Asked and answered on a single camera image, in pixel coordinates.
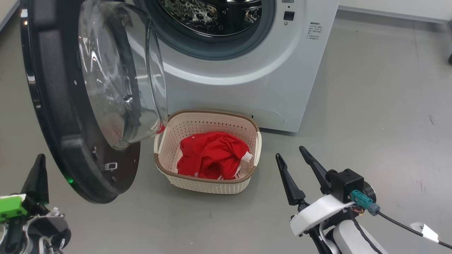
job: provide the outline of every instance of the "basket rim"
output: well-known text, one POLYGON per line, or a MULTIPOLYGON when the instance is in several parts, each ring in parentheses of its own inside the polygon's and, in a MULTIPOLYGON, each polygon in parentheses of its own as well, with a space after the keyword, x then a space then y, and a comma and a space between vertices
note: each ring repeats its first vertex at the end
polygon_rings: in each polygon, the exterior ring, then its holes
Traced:
MULTIPOLYGON (((253 126, 256 129, 256 132, 260 132, 259 131, 259 127, 257 126, 256 122, 254 122, 249 117, 246 117, 246 116, 240 115, 240 114, 235 114, 235 113, 230 113, 230 112, 223 112, 223 111, 217 111, 217 110, 198 110, 198 109, 179 110, 179 111, 174 112, 173 114, 170 115, 170 117, 168 118, 168 122, 170 122, 171 119, 173 119, 175 116, 183 114, 183 113, 213 113, 213 114, 219 114, 219 115, 227 115, 227 116, 238 117, 238 118, 245 119, 245 120, 249 121, 250 123, 252 123, 253 126)), ((193 176, 188 176, 188 175, 183 175, 183 174, 178 174, 178 173, 173 173, 171 171, 168 171, 160 164, 159 155, 157 153, 154 153, 154 160, 155 160, 155 164, 157 165, 157 167, 164 174, 167 174, 167 175, 170 175, 170 176, 174 176, 174 177, 177 177, 177 178, 182 178, 182 179, 186 179, 186 180, 195 181, 195 182, 202 182, 202 183, 220 183, 220 184, 242 183, 242 182, 248 180, 249 178, 251 178, 251 176, 254 175, 254 173, 256 172, 256 169, 257 169, 256 166, 253 166, 251 168, 251 170, 248 172, 248 174, 245 177, 242 177, 240 179, 216 180, 216 179, 197 178, 197 177, 193 177, 193 176)))

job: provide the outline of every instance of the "gray floor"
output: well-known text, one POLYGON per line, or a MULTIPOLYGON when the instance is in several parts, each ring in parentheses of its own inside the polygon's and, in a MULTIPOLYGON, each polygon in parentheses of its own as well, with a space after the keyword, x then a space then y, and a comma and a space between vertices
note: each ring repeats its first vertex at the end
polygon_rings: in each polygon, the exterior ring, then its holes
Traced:
MULTIPOLYGON (((38 153, 47 155, 51 205, 66 215, 66 253, 316 253, 292 235, 274 162, 279 152, 312 202, 318 183, 306 146, 327 168, 351 168, 372 184, 389 216, 425 222, 452 242, 452 52, 444 25, 340 12, 297 134, 267 132, 258 172, 235 196, 171 186, 142 143, 131 189, 111 204, 80 198, 57 169, 36 120, 20 46, 19 21, 0 34, 0 193, 20 190, 38 153)), ((389 253, 450 253, 380 217, 359 222, 389 253)))

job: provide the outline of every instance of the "beige plastic basket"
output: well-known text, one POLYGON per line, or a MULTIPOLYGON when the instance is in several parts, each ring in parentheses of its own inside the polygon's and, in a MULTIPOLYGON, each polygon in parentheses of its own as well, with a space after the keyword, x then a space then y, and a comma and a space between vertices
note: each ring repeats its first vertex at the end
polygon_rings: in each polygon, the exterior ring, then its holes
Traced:
POLYGON ((184 110, 172 114, 165 131, 155 137, 154 158, 160 172, 179 188, 204 193, 237 194, 250 183, 259 163, 261 147, 259 128, 247 117, 232 113, 184 110), (249 146, 253 159, 248 168, 240 170, 241 178, 212 180, 177 174, 180 141, 193 134, 205 132, 226 132, 240 138, 249 146))

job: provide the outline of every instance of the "front-loading washing machine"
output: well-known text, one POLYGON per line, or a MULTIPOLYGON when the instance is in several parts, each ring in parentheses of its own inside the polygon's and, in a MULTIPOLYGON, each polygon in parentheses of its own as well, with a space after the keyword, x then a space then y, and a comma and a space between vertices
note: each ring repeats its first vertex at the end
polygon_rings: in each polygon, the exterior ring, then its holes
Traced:
POLYGON ((83 198, 134 181, 168 113, 220 109, 296 132, 337 0, 21 0, 33 106, 83 198))
POLYGON ((159 35, 170 113, 219 109, 297 132, 338 0, 134 0, 159 35))

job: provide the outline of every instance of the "red clothing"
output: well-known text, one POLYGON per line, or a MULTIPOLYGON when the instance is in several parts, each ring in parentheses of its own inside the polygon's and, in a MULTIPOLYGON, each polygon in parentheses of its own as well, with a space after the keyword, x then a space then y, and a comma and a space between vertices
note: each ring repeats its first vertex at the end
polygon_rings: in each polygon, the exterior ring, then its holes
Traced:
POLYGON ((248 145, 225 132, 194 134, 180 142, 178 174, 207 179, 234 179, 240 161, 251 160, 248 145))

